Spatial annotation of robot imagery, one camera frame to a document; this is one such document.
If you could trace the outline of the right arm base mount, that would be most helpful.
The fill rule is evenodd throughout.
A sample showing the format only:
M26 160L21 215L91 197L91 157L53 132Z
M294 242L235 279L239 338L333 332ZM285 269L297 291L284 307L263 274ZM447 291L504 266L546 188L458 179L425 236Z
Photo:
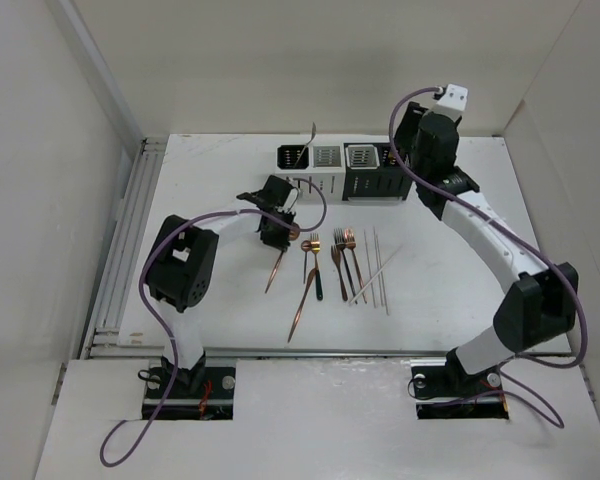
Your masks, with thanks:
M460 377L447 365L420 362L411 366L408 387L419 420L509 419L495 367Z

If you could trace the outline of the small copper spoon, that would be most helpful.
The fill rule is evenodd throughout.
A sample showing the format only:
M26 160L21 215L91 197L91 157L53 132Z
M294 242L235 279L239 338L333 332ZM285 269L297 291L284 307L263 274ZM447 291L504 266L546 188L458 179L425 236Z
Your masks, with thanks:
M303 240L301 243L301 249L305 254L304 257L304 267L303 267L303 282L306 282L307 278L307 260L308 253L311 251L311 242L309 240Z

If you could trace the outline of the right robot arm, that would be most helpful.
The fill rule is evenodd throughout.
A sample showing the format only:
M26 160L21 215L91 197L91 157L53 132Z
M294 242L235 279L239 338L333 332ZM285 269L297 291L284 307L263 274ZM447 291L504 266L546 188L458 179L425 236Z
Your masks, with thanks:
M462 106L426 108L410 98L400 104L405 114L392 118L389 130L396 162L415 182L422 204L474 250L504 292L491 326L449 351L429 378L443 395L464 394L499 364L584 326L578 273L514 234L477 182L456 166Z

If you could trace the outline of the black utensil holder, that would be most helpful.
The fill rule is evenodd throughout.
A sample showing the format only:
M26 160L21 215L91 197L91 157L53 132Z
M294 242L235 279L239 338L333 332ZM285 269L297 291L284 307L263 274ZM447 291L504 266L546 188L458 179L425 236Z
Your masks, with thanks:
M345 143L343 201L405 201L412 180L388 143Z

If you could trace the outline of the aluminium rail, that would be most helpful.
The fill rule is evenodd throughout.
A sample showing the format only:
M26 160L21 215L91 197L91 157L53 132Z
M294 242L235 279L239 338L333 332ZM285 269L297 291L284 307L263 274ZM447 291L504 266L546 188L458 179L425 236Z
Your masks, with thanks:
M138 259L166 151L165 137L142 141L133 162L124 196L115 208L115 229L106 251L106 262L82 334L80 360L99 357L107 348L117 348L117 335Z
M442 358L442 351L404 351L404 350L307 350L307 349L253 349L253 348L216 348L206 347L209 358ZM96 345L87 348L81 359L131 359L157 358L163 353L162 347L121 347L113 344Z

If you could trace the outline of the copper fork right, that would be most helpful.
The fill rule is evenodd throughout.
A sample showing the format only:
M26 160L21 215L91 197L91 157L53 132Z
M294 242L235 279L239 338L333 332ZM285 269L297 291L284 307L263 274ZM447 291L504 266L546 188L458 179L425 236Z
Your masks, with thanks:
M344 230L344 241L345 241L345 247L350 251L353 261L354 261L354 269L355 269L356 276L358 279L359 287L362 288L364 286L364 281L362 278L358 259L357 259L356 252L355 252L356 239L355 239L355 235L354 235L354 232L352 229L346 228Z

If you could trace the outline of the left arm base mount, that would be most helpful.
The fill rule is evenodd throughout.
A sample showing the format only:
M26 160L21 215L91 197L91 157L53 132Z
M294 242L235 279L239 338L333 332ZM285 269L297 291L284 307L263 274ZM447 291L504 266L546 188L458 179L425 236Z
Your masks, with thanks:
M177 380L156 419L232 420L236 373L235 364L211 362L204 367L201 374L194 376L190 386ZM145 383L141 417L148 420L166 391L170 373L156 365L140 370L137 376Z

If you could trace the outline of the large copper spoon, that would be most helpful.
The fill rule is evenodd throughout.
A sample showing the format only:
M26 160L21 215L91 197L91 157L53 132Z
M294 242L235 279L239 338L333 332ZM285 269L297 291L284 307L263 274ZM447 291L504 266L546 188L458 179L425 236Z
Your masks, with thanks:
M288 235L289 242L296 241L298 239L299 235L300 235L299 225L297 223L293 223L292 224L292 228L290 229L289 235ZM275 280L275 277L276 277L276 275L277 275L277 273L279 271L282 259L283 259L284 255L285 255L285 253L287 252L287 250L288 250L288 247L283 247L282 250L281 250L281 252L280 252L280 254L279 254L279 256L278 256L278 258L276 259L276 262L275 262L275 264L274 264L274 266L273 266L273 268L271 270L270 276L268 278L267 285L265 287L265 292L266 293L269 292L269 290L271 288L271 285L272 285L272 283Z

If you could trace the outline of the copper knife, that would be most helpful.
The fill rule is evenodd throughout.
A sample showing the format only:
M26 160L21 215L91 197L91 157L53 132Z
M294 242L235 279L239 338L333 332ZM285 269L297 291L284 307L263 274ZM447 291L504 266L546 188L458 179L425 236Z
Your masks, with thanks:
M310 290L310 288L312 286L312 283L313 283L313 281L314 281L314 279L316 277L316 274L317 274L317 269L316 268L311 269L309 271L309 273L308 273L308 277L307 277L306 284L305 284L305 287L304 287L303 295L301 297L300 303L299 303L298 308L296 310L296 313L295 313L295 316L294 316L294 319L292 321L292 325L291 325L291 328L290 328L290 331L289 331L289 335L288 335L288 338L287 338L287 342L288 343L290 343L291 340L293 339L294 333L295 333L295 331L296 331L296 329L298 327L298 324L300 322L300 318L302 316L302 313L303 313L303 310L304 310L304 306L305 306L305 303L306 303L306 300L307 300L307 297L308 297L308 294L309 294L309 290Z

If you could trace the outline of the front aluminium rail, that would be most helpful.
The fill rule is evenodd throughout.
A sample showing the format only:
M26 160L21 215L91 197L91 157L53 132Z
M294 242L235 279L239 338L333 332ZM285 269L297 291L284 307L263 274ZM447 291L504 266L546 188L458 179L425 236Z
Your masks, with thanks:
M404 351L404 350L307 350L307 349L253 349L253 348L216 348L206 347L209 358L442 358L442 351ZM96 345L87 348L81 359L131 359L157 358L163 353L162 347L121 347L113 344Z

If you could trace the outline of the white utensil holder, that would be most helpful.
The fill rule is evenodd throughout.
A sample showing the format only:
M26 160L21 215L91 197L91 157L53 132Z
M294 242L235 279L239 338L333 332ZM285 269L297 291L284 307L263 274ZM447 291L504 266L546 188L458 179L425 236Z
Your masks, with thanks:
M320 203L320 193L328 203L340 202L346 176L343 147L281 145L276 151L275 174L298 188L305 202Z

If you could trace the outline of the aluminium rail left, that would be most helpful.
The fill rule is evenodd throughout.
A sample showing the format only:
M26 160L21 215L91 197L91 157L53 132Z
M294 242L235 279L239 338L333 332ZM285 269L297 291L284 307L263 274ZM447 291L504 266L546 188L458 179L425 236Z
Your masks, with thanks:
M133 162L124 196L115 208L115 229L106 251L106 262L82 334L80 360L99 357L107 348L117 348L117 335L138 259L166 151L165 137L142 141Z

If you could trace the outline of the black fork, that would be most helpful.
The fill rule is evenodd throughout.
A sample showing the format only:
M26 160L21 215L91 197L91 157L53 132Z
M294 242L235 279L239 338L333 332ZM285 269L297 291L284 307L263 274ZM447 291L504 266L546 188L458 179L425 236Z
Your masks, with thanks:
M356 292L355 292L354 282L353 282L349 264L348 264L348 261L346 259L346 255L345 255L346 246L345 246L345 239L344 239L344 230L342 228L336 228L334 230L334 239L335 239L335 245L340 252L341 260L344 262L346 277L347 277L351 292L353 295L355 295Z

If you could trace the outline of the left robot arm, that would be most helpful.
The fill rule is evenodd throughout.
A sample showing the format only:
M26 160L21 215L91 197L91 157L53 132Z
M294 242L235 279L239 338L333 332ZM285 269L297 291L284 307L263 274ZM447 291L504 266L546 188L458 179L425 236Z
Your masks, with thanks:
M269 176L264 186L244 192L218 212L194 219L168 216L141 271L141 298L167 328L171 345L161 359L161 379L181 396L203 387L205 351L199 323L186 311L209 290L217 251L256 234L267 247L284 253L290 246L295 213L292 185Z

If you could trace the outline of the white chopstick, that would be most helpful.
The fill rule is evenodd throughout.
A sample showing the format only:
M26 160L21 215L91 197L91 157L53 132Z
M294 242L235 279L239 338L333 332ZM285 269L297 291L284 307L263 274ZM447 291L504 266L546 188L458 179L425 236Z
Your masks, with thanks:
M387 268L387 266L388 266L389 264L391 264L391 262L393 261L393 259L394 259L394 258L395 258L397 255L399 255L399 253L400 253L400 252L403 250L403 248L404 248L404 244L400 245L400 246L399 246L399 247L398 247L398 248L397 248L397 249L396 249L396 250L395 250L395 251L394 251L394 252L393 252L393 253L392 253L392 254L391 254L391 255L390 255L388 258L387 258L387 260L386 260L384 263L382 263L382 264L381 264L381 265L378 267L377 271L376 271L376 272L375 272L375 273L372 275L372 277L371 277L371 278L372 278L372 281L373 281L373 283L376 281L376 279L377 279L378 277L380 277L380 276L381 276L381 274L384 272L384 270ZM351 300L348 302L348 305L350 305L350 306L351 306L351 305L353 305L353 304L354 304L354 303L355 303L355 302L358 300L358 298L359 298L359 297L361 297L361 296L362 296L362 295L363 295L363 294L366 292L366 290L367 290L367 289L370 287L370 285L369 285L368 281L367 281L367 282L364 284L364 286L363 286L363 287L360 289L360 291L359 291L359 292L357 292L357 293L356 293L356 294L353 296L353 298L352 298L352 299L351 299Z

